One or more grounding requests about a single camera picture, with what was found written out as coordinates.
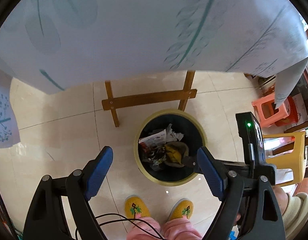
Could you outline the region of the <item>person right hand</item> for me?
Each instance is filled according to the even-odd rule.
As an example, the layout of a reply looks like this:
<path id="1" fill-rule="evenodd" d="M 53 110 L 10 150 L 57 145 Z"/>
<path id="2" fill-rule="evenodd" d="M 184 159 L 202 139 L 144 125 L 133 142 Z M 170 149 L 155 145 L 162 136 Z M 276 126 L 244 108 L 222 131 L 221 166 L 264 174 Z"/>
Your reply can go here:
<path id="1" fill-rule="evenodd" d="M 273 192 L 275 194 L 276 200 L 279 204 L 279 208 L 283 217 L 283 222 L 285 228 L 289 224 L 289 215 L 292 211 L 292 198 L 287 194 L 280 186 L 273 186 Z"/>

